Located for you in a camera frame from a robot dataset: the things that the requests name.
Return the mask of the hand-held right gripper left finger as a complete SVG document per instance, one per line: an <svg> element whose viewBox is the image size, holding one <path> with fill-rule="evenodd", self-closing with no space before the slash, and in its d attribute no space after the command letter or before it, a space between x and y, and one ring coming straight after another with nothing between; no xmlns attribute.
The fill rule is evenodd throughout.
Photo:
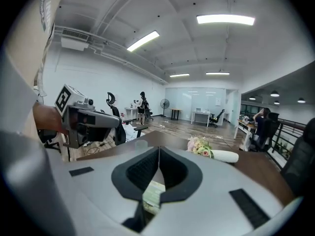
<svg viewBox="0 0 315 236"><path fill-rule="evenodd" d="M50 171L66 208L64 236L158 236L146 223L142 195L156 173L159 149L65 163L47 150Z"/></svg>

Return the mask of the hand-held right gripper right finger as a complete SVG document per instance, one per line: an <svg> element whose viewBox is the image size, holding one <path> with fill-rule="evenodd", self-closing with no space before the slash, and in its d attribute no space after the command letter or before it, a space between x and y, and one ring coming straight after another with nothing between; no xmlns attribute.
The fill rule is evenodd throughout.
<svg viewBox="0 0 315 236"><path fill-rule="evenodd" d="M162 204L145 227L146 236L272 236L289 220L302 202L296 198L283 206L269 190L235 167L180 149L171 151L199 166L203 180L185 201ZM230 195L244 191L269 216L254 228Z"/></svg>

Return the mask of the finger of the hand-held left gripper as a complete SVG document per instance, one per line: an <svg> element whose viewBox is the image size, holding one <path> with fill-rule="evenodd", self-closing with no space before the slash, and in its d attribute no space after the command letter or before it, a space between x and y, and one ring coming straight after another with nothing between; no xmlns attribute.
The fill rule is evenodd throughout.
<svg viewBox="0 0 315 236"><path fill-rule="evenodd" d="M121 119L103 112L79 109L78 123L93 128L116 128L121 124Z"/></svg>

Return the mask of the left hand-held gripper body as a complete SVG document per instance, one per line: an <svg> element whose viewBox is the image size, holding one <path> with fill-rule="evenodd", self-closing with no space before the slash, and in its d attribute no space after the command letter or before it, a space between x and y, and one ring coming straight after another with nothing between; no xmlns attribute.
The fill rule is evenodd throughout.
<svg viewBox="0 0 315 236"><path fill-rule="evenodd" d="M108 128L96 126L96 118L102 115L95 109L94 101L79 90L65 84L55 107L61 115L64 135L63 146L78 149L87 142L102 142L109 135Z"/></svg>

